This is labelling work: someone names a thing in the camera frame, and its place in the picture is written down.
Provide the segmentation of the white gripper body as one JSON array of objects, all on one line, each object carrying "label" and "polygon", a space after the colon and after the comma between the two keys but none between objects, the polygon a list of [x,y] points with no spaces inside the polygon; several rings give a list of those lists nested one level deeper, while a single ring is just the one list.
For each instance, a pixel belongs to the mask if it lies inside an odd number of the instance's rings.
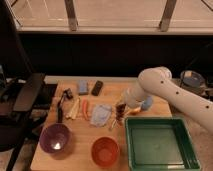
[{"label": "white gripper body", "polygon": [[129,108],[137,108],[147,99],[148,94],[141,88],[139,84],[133,84],[124,90],[122,101]]}]

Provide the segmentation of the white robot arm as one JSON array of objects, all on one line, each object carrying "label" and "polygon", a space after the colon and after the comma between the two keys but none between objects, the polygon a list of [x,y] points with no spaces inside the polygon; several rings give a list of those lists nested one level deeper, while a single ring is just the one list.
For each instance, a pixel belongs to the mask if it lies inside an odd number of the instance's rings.
[{"label": "white robot arm", "polygon": [[122,100],[136,108],[149,95],[161,97],[213,134],[213,102],[180,88],[171,79],[172,73],[166,67],[145,69],[124,91]]}]

